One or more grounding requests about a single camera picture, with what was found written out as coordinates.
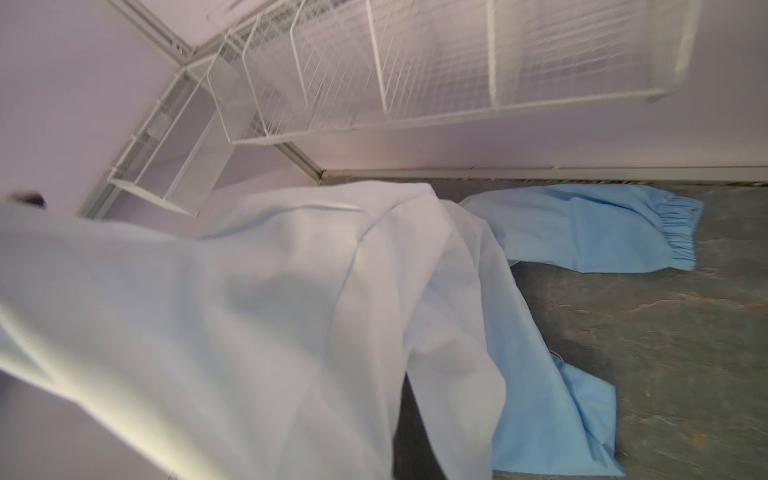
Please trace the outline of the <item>light blue jacket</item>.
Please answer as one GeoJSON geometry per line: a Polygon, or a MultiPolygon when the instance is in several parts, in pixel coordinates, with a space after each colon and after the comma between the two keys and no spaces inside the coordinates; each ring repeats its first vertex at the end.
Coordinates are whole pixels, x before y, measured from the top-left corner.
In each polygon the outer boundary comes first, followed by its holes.
{"type": "Polygon", "coordinates": [[[702,202],[366,181],[241,199],[194,238],[1,207],[1,368],[184,479],[389,479],[402,388],[449,479],[619,476],[613,385],[565,363],[519,262],[696,266],[702,202]]]}

